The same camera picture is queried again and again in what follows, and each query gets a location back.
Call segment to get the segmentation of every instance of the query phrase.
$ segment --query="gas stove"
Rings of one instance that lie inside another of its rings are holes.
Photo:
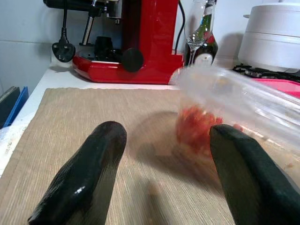
[[[240,73],[241,75],[245,75],[251,78],[282,79],[300,83],[300,71],[293,74],[273,72],[266,69],[254,68],[246,64],[237,65],[232,70]]]

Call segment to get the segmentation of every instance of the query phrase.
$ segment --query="coffee machine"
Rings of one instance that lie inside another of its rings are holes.
[[[113,47],[110,37],[97,37],[94,51],[79,51],[73,57],[75,71],[93,82],[168,84],[172,73],[183,66],[183,56],[175,54],[172,48],[178,0],[44,0],[44,3],[50,8],[89,12],[80,45],[91,46],[90,31],[97,16],[106,15],[122,25],[120,49]]]

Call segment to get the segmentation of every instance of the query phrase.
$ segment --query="white countertop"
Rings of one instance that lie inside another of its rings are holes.
[[[51,67],[45,72],[13,124],[0,130],[0,177],[23,132],[37,112],[47,88],[176,89],[171,85],[93,83],[79,77],[72,68]]]

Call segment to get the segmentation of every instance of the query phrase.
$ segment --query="bottle label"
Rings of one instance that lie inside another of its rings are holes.
[[[211,54],[203,53],[196,57],[194,64],[201,67],[210,66],[212,64],[212,61],[213,57]]]
[[[206,7],[204,10],[204,15],[211,15],[213,11],[213,6]]]

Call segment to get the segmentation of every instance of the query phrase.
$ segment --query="blue folder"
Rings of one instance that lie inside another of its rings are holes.
[[[23,105],[25,104],[25,102],[27,101],[29,97],[28,94],[28,87],[24,87],[23,90],[21,91],[21,94],[19,95],[17,101],[15,102],[15,105],[13,107],[13,109],[11,110],[7,120],[5,121],[3,127],[8,127],[10,126],[15,118],[17,117],[19,111],[22,109]]]

